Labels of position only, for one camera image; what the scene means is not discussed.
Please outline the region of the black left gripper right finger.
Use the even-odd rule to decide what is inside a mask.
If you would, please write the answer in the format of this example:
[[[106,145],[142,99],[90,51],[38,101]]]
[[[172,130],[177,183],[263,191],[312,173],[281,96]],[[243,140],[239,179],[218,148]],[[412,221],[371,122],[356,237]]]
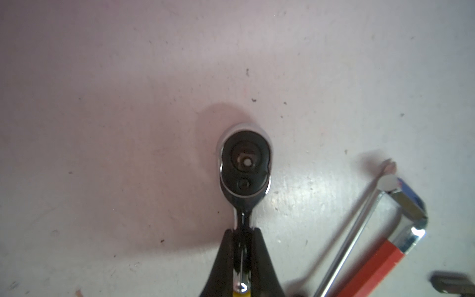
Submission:
[[[252,230],[251,240],[251,296],[284,297],[285,293],[275,273],[263,234]]]

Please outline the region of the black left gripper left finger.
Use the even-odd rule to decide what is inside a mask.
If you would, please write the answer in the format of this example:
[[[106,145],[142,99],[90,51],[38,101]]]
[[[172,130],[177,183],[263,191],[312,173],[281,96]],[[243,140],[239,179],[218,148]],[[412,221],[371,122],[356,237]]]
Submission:
[[[200,297],[232,297],[233,272],[233,231],[232,229],[228,229],[223,235],[208,281]]]

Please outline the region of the ratchet wrench yellow black handle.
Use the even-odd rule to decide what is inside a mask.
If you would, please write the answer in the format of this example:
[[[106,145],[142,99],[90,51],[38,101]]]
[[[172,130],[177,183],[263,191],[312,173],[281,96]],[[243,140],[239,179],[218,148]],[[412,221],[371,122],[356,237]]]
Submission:
[[[252,295],[252,211],[270,188],[272,145],[251,123],[229,127],[220,137],[216,157],[220,189],[235,212],[233,227],[234,297]]]

